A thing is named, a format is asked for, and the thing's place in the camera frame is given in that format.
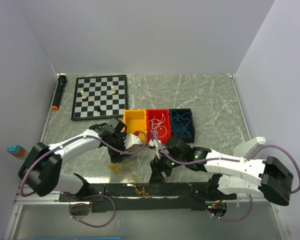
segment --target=wire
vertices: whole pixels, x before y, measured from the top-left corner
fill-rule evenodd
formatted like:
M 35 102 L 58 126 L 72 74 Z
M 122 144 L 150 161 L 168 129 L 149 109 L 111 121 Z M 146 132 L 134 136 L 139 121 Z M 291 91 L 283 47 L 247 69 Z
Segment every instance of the wire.
M 190 114 L 190 112 L 185 112 L 183 115 L 180 116 L 177 111 L 172 110 L 171 111 L 171 122 L 172 122 L 172 126 L 173 126 L 173 134 L 175 136 L 178 136 L 178 134 L 181 133 L 181 135 L 179 136 L 181 138 L 183 136 L 183 134 L 186 133 L 188 138 L 190 139 L 191 133 L 187 130 L 187 126 L 191 123 L 191 120 L 189 117 L 184 118 L 184 115 L 186 115 L 186 114 Z M 184 120 L 184 121 L 188 120 L 188 123 L 186 125 L 183 125 L 182 120 Z
M 156 140 L 160 150 L 162 151 L 162 153 L 168 158 L 170 159 L 172 162 L 176 163 L 176 164 L 180 164 L 180 165 L 193 165 L 193 164 L 202 164 L 202 163 L 206 163 L 208 161 L 212 161 L 212 160 L 226 160 L 226 161 L 230 161 L 230 162 L 240 162 L 240 160 L 235 160 L 235 159 L 231 159 L 231 158 L 225 158 L 225 157 L 213 157 L 213 158 L 206 158 L 206 159 L 200 159 L 200 160 L 195 160 L 195 161 L 189 161 L 189 162 L 182 162 L 182 161 L 178 161 L 173 159 L 169 154 L 167 154 L 165 151 L 163 151 L 163 147 L 160 144 L 160 142 L 158 141 L 158 138 L 156 135 L 154 135 L 154 139 Z M 288 153 L 285 149 L 283 149 L 282 147 L 276 146 L 276 145 L 265 145 L 263 146 L 261 149 L 259 149 L 255 154 L 253 154 L 252 156 L 249 156 L 248 161 L 250 161 L 253 157 L 255 157 L 261 150 L 266 149 L 266 148 L 275 148 L 278 149 L 280 151 L 282 151 L 285 155 L 288 156 L 288 158 L 291 160 L 291 162 L 293 163 L 295 170 L 297 172 L 298 175 L 298 179 L 299 179 L 299 186 L 295 189 L 292 190 L 291 193 L 295 194 L 297 192 L 300 191 L 300 169 L 299 166 L 296 162 L 296 160 L 291 156 L 290 153 Z
M 218 206 L 218 205 L 219 205 L 220 203 L 222 203 L 223 200 L 225 200 L 225 199 L 226 199 L 226 195 L 224 195 L 223 198 L 222 198 L 219 202 L 212 203 L 211 205 L 212 205 L 212 206 Z
M 242 221 L 242 220 L 245 220 L 247 217 L 249 217 L 250 213 L 252 212 L 252 208 L 254 206 L 254 201 L 253 201 L 253 198 L 251 196 L 251 194 L 248 194 L 249 196 L 249 199 L 250 199 L 250 207 L 249 207 L 249 210 L 246 212 L 246 214 L 242 217 L 239 217 L 237 219 L 228 219 L 228 218 L 224 218 L 224 217 L 218 217 L 218 216 L 215 216 L 214 214 L 211 214 L 211 212 L 207 211 L 213 218 L 215 219 L 219 219 L 221 221 L 226 221 L 226 222 L 239 222 L 239 221 Z
M 162 147 L 162 145 L 160 144 L 158 137 L 156 134 L 154 134 L 154 139 L 156 141 L 156 143 L 158 144 L 159 149 L 161 150 L 161 152 L 168 158 L 170 159 L 172 162 L 176 163 L 176 164 L 180 164 L 180 165 L 193 165 L 193 164 L 202 164 L 202 163 L 206 163 L 208 161 L 212 161 L 212 160 L 226 160 L 226 161 L 230 161 L 230 162 L 240 162 L 241 160 L 239 159 L 231 159 L 231 158 L 226 158 L 226 157 L 213 157 L 213 158 L 205 158 L 205 159 L 200 159 L 200 160 L 195 160 L 195 161 L 188 161 L 188 162 L 184 162 L 184 161 L 178 161 L 175 160 L 174 158 L 172 158 L 168 153 L 166 153 Z
M 55 147 L 54 149 L 46 152 L 45 154 L 43 154 L 42 156 L 40 156 L 30 167 L 29 169 L 26 171 L 22 181 L 21 181 L 21 184 L 20 184 L 20 195 L 22 197 L 28 197 L 32 194 L 35 193 L 35 191 L 33 192 L 30 192 L 30 193 L 27 193 L 25 194 L 24 193 L 24 187 L 25 187 L 25 184 L 26 184 L 26 181 L 29 177 L 29 174 L 31 173 L 31 171 L 35 168 L 35 166 L 40 163 L 43 159 L 45 159 L 45 157 L 49 156 L 51 153 L 54 153 L 56 152 L 57 150 L 60 150 L 62 149 L 63 147 L 79 140 L 79 139 L 84 139 L 84 138 L 91 138 L 91 139 L 95 139 L 95 140 L 98 140 L 99 142 L 101 142 L 102 144 L 104 144 L 105 146 L 107 146 L 108 148 L 116 151 L 117 153 L 120 153 L 120 154 L 125 154 L 125 155 L 133 155 L 133 154 L 136 154 L 138 152 L 140 152 L 146 145 L 147 145 L 147 141 L 148 141 L 148 138 L 147 138 L 147 134 L 145 134 L 143 131 L 139 131 L 140 133 L 142 133 L 144 136 L 145 136 L 145 142 L 144 144 L 136 151 L 131 151 L 131 152 L 125 152 L 125 151 L 120 151 L 119 149 L 116 149 L 115 147 L 111 146 L 110 144 L 108 144 L 107 142 L 103 141 L 101 138 L 99 137 L 96 137 L 96 136 L 92 136 L 92 135 L 85 135 L 85 136 L 77 136 L 77 137 L 74 137 L 72 139 L 70 139 L 69 141 L 63 143 L 62 145 L 60 146 L 57 146 Z
M 161 124 L 163 124 L 166 121 L 166 117 L 163 113 L 162 113 L 161 120 L 156 119 L 155 117 L 156 117 L 156 115 L 154 115 L 153 119 L 149 120 L 149 131 L 151 134 L 151 138 L 153 137 L 153 132 L 155 132 L 155 134 L 157 135 L 158 138 L 163 138 L 164 136 L 166 136 L 168 134 L 167 128 L 165 126 L 161 126 Z M 159 136 L 157 129 L 160 129 L 160 130 L 165 129 L 164 135 Z
M 274 148 L 274 149 L 278 149 L 280 150 L 281 152 L 283 152 L 292 162 L 293 166 L 295 167 L 295 170 L 296 170 L 296 174 L 298 175 L 298 179 L 299 179 L 299 186 L 291 191 L 292 194 L 295 194 L 297 192 L 300 191 L 300 169 L 299 169 L 299 166 L 296 162 L 296 160 L 291 156 L 291 154 L 289 152 L 287 152 L 287 150 L 283 149 L 282 147 L 280 146 L 277 146 L 277 145 L 264 145 L 262 148 L 260 148 L 255 154 L 251 155 L 251 156 L 248 156 L 250 159 L 253 159 L 260 151 L 264 150 L 264 149 L 267 149 L 267 148 Z
M 76 221 L 78 221 L 78 222 L 80 222 L 80 223 L 82 223 L 82 224 L 84 224 L 84 225 L 87 225 L 87 226 L 89 226 L 89 227 L 92 227 L 92 228 L 102 228 L 102 227 L 107 226 L 109 223 L 111 223 L 112 220 L 115 218 L 116 213 L 117 213 L 117 208 L 116 208 L 115 202 L 111 199 L 111 197 L 106 196 L 106 195 L 103 195 L 103 194 L 92 195 L 92 196 L 86 196 L 86 197 L 84 197 L 83 199 L 90 199 L 90 198 L 96 198 L 96 197 L 106 198 L 106 199 L 108 199 L 108 200 L 112 203 L 112 205 L 113 205 L 113 214 L 112 214 L 112 216 L 111 216 L 111 218 L 110 218 L 109 221 L 107 221 L 106 223 L 104 223 L 104 224 L 102 224 L 102 225 L 93 225 L 93 224 L 87 223 L 86 221 L 82 221 L 81 219 L 79 219 L 79 218 L 75 217 L 74 215 L 72 215 L 71 210 L 72 210 L 74 207 L 77 207 L 77 206 L 88 206 L 88 207 L 90 208 L 91 204 L 82 203 L 82 202 L 76 203 L 76 204 L 72 205 L 72 206 L 69 208 L 70 218 L 71 218 L 71 219 L 74 219 L 74 220 L 76 220 Z
M 138 194 L 138 195 L 142 194 L 144 197 L 148 197 L 149 196 L 149 193 L 146 192 L 145 186 L 142 186 L 142 191 L 139 191 L 138 188 L 137 188 L 136 183 L 134 183 L 134 188 L 135 188 L 136 194 Z
M 167 154 L 164 150 L 163 150 L 163 147 L 162 145 L 160 144 L 160 142 L 158 141 L 158 138 L 156 135 L 154 135 L 154 139 L 156 140 L 157 144 L 158 144 L 158 147 L 160 148 L 161 152 L 168 158 L 170 159 L 172 162 L 176 163 L 176 164 L 180 164 L 180 165 L 193 165 L 193 164 L 201 164 L 201 163 L 206 163 L 208 161 L 212 161 L 212 160 L 226 160 L 226 161 L 230 161 L 230 162 L 240 162 L 240 160 L 235 160 L 235 159 L 230 159 L 230 158 L 225 158 L 225 157 L 221 157 L 221 158 L 217 158 L 217 157 L 214 157 L 214 158 L 206 158 L 206 159 L 200 159 L 200 160 L 196 160 L 196 161 L 191 161 L 191 162 L 182 162 L 182 161 L 178 161 L 178 160 L 175 160 L 173 159 L 169 154 Z M 275 148 L 275 149 L 278 149 L 280 151 L 282 151 L 285 155 L 288 156 L 288 158 L 292 161 L 295 169 L 296 169 L 296 172 L 297 172 L 297 175 L 298 175 L 298 178 L 299 178 L 299 186 L 291 191 L 292 194 L 294 193 L 297 193 L 298 191 L 300 191 L 300 169 L 299 169 L 299 166 L 296 162 L 296 160 L 290 155 L 290 153 L 288 153 L 285 149 L 283 149 L 282 147 L 279 147 L 279 146 L 276 146 L 276 145 L 265 145 L 263 146 L 261 149 L 259 149 L 255 154 L 253 154 L 252 156 L 249 156 L 249 159 L 248 161 L 250 161 L 250 159 L 252 159 L 254 156 L 256 156 L 261 150 L 263 149 L 266 149 L 266 148 Z M 220 218 L 221 220 L 224 220 L 224 221 L 229 221 L 229 222 L 238 222 L 238 221 L 241 221 L 241 220 L 244 220 L 246 219 L 251 211 L 252 211 L 252 208 L 253 208 L 253 199 L 251 197 L 251 195 L 249 194 L 249 198 L 251 200 L 251 204 L 250 204 L 250 209 L 249 211 L 247 212 L 247 214 L 241 218 L 238 218 L 238 219 L 235 219 L 235 220 L 232 220 L 232 219 L 224 219 L 224 218 Z

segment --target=black base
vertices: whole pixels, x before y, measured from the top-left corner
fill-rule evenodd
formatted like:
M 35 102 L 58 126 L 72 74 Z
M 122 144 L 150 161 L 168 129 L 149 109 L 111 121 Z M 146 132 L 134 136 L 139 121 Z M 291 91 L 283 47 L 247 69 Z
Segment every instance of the black base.
M 137 183 L 139 190 L 144 186 L 148 197 L 136 193 L 132 183 L 92 183 L 89 185 L 89 196 L 107 195 L 111 197 L 118 211 L 124 210 L 168 210 L 191 209 L 193 211 L 205 211 L 205 201 L 221 200 L 224 196 L 218 190 L 211 190 L 208 182 L 170 182 L 163 184 Z M 226 200 L 237 199 L 236 194 L 227 195 Z M 60 195 L 60 202 L 82 202 L 67 195 Z M 102 198 L 94 198 L 92 201 L 92 213 L 111 211 L 112 204 Z

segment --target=red wire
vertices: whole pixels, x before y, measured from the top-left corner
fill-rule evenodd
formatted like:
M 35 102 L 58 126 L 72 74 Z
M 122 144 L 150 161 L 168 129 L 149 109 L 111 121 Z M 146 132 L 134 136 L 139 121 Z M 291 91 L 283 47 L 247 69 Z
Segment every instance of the red wire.
M 226 195 L 224 195 L 223 198 L 222 198 L 219 202 L 214 203 L 213 205 L 214 205 L 214 206 L 217 206 L 217 205 L 219 205 L 220 203 L 222 203 L 222 201 L 225 200 L 225 199 L 226 199 Z

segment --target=white wall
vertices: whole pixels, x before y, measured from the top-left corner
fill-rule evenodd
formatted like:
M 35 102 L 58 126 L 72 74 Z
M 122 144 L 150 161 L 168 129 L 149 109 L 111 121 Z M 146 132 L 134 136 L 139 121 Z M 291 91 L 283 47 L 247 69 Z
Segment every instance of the white wall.
M 300 0 L 274 2 L 236 73 L 235 85 L 252 136 L 285 148 L 300 167 Z M 279 156 L 293 170 L 296 187 L 296 171 Z M 300 240 L 300 192 L 283 209 L 292 238 Z
M 57 73 L 235 73 L 274 0 L 17 0 Z
M 6 152 L 28 150 L 40 139 L 56 76 L 16 1 L 0 0 L 0 239 L 20 180 L 22 164 Z

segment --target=blue block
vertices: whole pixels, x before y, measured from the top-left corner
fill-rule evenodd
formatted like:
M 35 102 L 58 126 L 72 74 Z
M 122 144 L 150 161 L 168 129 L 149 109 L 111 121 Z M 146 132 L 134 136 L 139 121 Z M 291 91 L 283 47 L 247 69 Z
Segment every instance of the blue block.
M 11 145 L 6 148 L 6 151 L 10 154 L 17 154 L 20 152 L 20 145 Z

